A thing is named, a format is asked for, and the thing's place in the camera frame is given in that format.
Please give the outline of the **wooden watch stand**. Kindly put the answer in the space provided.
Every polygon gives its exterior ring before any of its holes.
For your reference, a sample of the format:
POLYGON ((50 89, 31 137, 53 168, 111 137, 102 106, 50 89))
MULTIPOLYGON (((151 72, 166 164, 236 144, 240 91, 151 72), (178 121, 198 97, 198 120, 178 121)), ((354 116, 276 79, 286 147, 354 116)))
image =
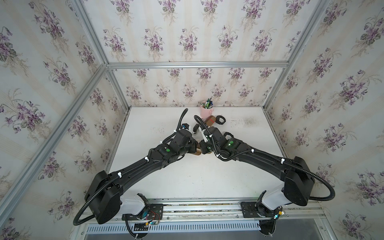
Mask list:
POLYGON ((201 146, 200 146, 200 143, 198 142, 194 143, 194 147, 192 148, 192 150, 193 150, 192 151, 193 155, 199 156, 202 154, 201 146))

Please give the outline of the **black sport watch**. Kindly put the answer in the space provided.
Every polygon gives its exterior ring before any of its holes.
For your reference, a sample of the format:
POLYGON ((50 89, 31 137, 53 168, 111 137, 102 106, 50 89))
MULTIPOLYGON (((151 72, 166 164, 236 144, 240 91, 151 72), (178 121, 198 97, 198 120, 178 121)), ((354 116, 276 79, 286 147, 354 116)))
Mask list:
POLYGON ((225 137, 226 139, 231 139, 231 138, 233 138, 234 136, 233 136, 231 133, 229 133, 229 132, 225 132, 225 133, 224 133, 224 137, 225 137))
POLYGON ((225 117, 223 117, 223 116, 221 116, 221 115, 217 115, 216 116, 216 123, 218 124, 218 125, 223 125, 223 124, 225 124, 226 123, 226 118, 225 117))

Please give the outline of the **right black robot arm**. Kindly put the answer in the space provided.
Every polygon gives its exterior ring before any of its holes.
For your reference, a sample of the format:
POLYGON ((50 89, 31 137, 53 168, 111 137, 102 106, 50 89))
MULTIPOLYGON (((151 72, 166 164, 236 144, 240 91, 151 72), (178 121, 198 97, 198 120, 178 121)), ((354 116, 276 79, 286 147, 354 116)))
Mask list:
POLYGON ((305 207, 308 201, 327 202, 335 198, 334 187, 311 172, 304 159, 272 155, 236 139, 231 133, 221 133, 216 127, 208 127, 197 115, 194 119, 202 131, 200 146, 203 154, 212 152, 223 162, 250 164, 282 181, 275 189, 263 191, 259 196, 253 209, 259 217, 277 219, 285 205, 305 207))

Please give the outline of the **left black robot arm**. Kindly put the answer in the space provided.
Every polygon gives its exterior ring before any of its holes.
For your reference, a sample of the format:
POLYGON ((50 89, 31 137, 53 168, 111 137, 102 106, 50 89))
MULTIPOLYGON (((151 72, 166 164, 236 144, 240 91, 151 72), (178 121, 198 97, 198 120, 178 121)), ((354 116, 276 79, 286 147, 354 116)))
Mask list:
POLYGON ((182 120, 188 109, 184 109, 174 132, 148 154, 128 167, 112 173, 101 171, 95 175, 85 196, 85 203, 73 220, 78 226, 96 219, 98 224, 111 220, 121 208, 121 196, 134 184, 181 160, 186 154, 197 152, 197 141, 192 133, 182 128, 182 120))

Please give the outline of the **black and beige stapler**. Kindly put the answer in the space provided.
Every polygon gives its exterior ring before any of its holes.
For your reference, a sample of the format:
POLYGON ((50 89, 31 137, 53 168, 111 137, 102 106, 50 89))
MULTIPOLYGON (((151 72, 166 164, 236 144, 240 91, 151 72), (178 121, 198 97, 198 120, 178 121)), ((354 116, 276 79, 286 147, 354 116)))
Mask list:
POLYGON ((200 129, 200 125, 195 124, 195 126, 193 127, 193 134, 196 135, 198 133, 199 129, 200 129))

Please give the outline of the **pink pen bucket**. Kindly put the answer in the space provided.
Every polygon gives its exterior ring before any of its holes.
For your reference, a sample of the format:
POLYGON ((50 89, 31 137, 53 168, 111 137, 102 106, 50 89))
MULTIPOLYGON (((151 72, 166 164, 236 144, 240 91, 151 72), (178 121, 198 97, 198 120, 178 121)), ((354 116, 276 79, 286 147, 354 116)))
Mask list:
POLYGON ((200 117, 201 117, 203 120, 205 120, 205 119, 207 119, 207 118, 209 118, 210 116, 213 115, 213 111, 214 111, 213 108, 211 108, 211 109, 206 109, 206 108, 200 106, 200 117))

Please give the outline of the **pens in bucket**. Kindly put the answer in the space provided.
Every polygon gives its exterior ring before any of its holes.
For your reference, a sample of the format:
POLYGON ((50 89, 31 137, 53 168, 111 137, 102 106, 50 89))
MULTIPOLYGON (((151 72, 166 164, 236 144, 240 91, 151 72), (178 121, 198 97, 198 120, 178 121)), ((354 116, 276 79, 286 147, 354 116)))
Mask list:
POLYGON ((200 106, 203 109, 211 109, 211 108, 213 108, 213 106, 214 106, 213 98, 208 98, 205 101, 201 101, 200 102, 200 106))

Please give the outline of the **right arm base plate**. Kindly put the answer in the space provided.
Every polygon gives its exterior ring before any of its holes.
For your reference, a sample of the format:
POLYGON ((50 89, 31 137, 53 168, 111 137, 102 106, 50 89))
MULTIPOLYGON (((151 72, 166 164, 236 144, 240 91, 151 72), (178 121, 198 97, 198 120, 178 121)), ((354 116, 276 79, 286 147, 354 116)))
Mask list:
POLYGON ((244 218, 279 218, 282 206, 274 210, 268 209, 262 202, 241 202, 241 210, 244 218))

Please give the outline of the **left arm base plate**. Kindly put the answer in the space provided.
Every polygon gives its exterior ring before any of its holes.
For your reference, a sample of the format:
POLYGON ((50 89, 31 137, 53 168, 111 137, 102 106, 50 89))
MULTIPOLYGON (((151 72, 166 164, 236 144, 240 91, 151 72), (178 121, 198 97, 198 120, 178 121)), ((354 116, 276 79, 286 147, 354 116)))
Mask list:
POLYGON ((122 220, 128 221, 159 221, 163 217, 163 204, 149 204, 145 206, 144 209, 139 212, 137 215, 124 214, 122 215, 122 220))

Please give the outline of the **aluminium mounting rail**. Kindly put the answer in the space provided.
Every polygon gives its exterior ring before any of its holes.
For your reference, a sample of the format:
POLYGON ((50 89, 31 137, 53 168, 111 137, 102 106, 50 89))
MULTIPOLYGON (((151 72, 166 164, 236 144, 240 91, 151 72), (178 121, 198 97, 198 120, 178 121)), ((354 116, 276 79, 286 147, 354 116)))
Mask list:
POLYGON ((151 211, 144 220, 118 214, 99 225, 92 220, 77 227, 74 240, 101 234, 128 234, 135 238, 155 233, 204 233, 256 231, 277 226, 281 221, 308 220, 325 237, 327 218, 315 202, 305 207, 287 205, 263 217, 256 212, 256 199, 151 199, 151 211))

